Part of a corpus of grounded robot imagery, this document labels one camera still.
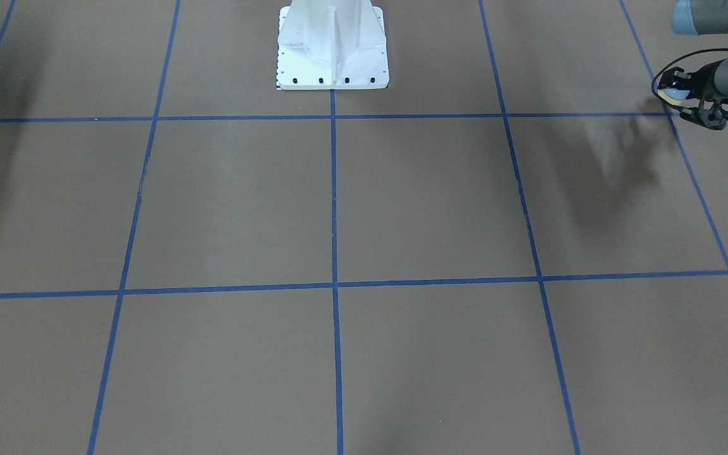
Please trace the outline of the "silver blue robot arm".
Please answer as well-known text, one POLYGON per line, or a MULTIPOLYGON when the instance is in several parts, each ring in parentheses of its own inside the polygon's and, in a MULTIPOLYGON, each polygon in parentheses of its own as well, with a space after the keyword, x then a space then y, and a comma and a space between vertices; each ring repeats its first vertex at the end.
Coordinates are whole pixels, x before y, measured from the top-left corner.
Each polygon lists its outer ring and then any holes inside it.
MULTIPOLYGON (((728 1, 679 1, 671 14, 671 28, 679 35, 728 34, 728 1)), ((728 58, 696 71, 671 61, 651 82, 651 92, 682 120, 709 130, 728 123, 728 58)))

